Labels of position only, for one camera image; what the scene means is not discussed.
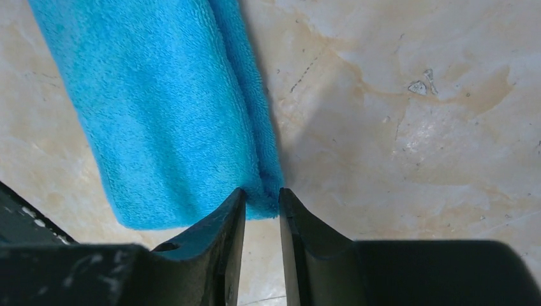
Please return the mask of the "bright blue terry towel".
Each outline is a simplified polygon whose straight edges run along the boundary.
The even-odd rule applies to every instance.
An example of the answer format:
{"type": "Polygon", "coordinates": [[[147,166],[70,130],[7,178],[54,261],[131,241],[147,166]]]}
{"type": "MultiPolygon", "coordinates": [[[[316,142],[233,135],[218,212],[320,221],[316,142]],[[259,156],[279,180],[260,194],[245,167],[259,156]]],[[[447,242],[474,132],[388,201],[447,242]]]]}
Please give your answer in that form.
{"type": "Polygon", "coordinates": [[[283,185],[237,1],[31,1],[120,224],[191,226],[236,188],[248,219],[283,185]]]}

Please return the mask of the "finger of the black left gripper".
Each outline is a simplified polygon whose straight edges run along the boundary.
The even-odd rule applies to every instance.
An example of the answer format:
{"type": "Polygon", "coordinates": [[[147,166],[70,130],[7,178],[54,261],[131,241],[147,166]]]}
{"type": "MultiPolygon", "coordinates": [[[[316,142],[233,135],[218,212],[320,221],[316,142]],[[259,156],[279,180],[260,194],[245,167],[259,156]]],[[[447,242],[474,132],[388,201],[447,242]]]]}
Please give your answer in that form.
{"type": "Polygon", "coordinates": [[[76,243],[37,208],[7,185],[1,184],[1,245],[76,243]]]}

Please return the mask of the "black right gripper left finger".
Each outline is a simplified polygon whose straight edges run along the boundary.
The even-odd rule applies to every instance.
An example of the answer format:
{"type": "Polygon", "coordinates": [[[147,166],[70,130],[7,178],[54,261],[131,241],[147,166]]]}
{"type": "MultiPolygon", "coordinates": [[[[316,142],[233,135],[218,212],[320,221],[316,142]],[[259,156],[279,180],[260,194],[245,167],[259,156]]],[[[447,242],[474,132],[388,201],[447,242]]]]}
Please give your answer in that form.
{"type": "Polygon", "coordinates": [[[236,305],[246,195],[153,249],[138,244],[1,245],[2,305],[236,305]]]}

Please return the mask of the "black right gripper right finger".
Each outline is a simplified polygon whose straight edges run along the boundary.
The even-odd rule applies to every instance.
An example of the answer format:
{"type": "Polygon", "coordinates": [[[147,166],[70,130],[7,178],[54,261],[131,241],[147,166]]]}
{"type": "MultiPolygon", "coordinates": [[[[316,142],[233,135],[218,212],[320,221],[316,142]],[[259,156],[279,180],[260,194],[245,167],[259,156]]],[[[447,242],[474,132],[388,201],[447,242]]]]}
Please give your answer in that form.
{"type": "Polygon", "coordinates": [[[539,305],[540,287],[492,240],[351,240],[279,192],[288,305],[539,305]]]}

